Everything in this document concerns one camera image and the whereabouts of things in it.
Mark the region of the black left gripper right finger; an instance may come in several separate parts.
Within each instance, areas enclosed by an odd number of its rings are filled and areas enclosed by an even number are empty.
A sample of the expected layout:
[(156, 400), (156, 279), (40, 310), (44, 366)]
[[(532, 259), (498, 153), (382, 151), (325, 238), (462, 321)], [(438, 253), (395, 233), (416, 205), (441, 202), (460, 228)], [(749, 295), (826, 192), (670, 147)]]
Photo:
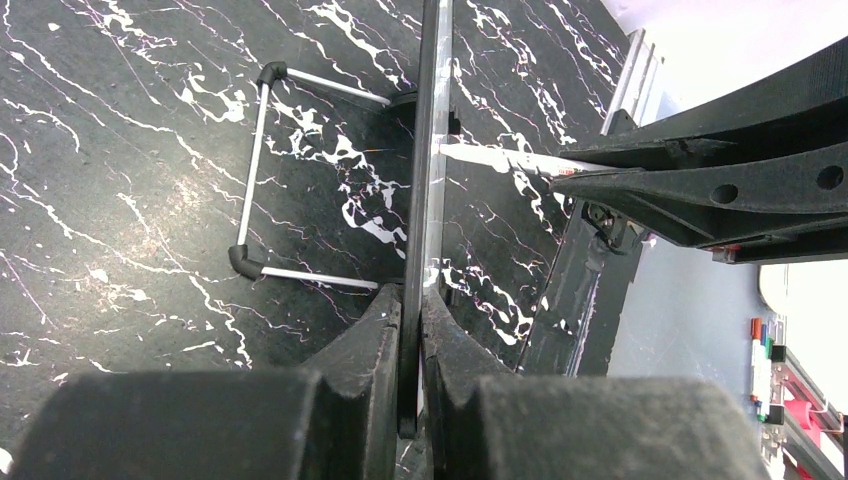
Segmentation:
[(421, 312), (438, 479), (764, 479), (748, 417), (691, 378), (512, 372), (437, 293)]

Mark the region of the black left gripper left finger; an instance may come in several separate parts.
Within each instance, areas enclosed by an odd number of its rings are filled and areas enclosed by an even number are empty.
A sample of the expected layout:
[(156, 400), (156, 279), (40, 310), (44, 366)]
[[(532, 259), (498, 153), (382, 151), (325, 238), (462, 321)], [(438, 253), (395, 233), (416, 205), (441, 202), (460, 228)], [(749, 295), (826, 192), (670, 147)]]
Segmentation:
[(401, 301), (296, 367), (85, 375), (37, 415), (14, 479), (390, 479)]

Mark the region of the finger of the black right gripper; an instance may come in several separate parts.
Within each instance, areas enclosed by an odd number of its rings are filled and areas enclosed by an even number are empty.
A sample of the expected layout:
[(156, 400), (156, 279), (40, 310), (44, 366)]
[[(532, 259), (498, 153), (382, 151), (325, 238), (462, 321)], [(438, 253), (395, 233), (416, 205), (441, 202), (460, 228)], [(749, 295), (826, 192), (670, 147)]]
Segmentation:
[(683, 247), (847, 246), (847, 146), (684, 170), (607, 170), (553, 190), (614, 210)]
[(847, 41), (748, 86), (642, 127), (562, 150), (565, 159), (666, 171), (847, 146)]

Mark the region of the red capped whiteboard marker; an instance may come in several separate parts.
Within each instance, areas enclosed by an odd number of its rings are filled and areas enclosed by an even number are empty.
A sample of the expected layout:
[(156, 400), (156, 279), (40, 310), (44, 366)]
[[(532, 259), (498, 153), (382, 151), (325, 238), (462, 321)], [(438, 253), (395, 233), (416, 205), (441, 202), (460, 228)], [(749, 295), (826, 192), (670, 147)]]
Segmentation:
[(582, 172), (614, 170), (614, 167), (557, 156), (463, 143), (442, 144), (439, 152), (454, 160), (492, 167), (501, 173), (516, 170), (548, 177), (563, 177)]

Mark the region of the black framed whiteboard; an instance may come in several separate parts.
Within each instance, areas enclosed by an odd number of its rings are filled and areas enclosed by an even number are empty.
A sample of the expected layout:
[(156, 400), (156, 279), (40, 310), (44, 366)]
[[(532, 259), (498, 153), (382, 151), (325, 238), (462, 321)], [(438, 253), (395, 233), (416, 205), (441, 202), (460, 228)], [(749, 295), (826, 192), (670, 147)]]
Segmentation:
[(423, 3), (419, 84), (415, 105), (411, 203), (397, 376), (397, 432), (417, 432), (419, 351), (424, 297), (439, 290), (445, 210), (446, 156), (453, 79), (452, 1)]

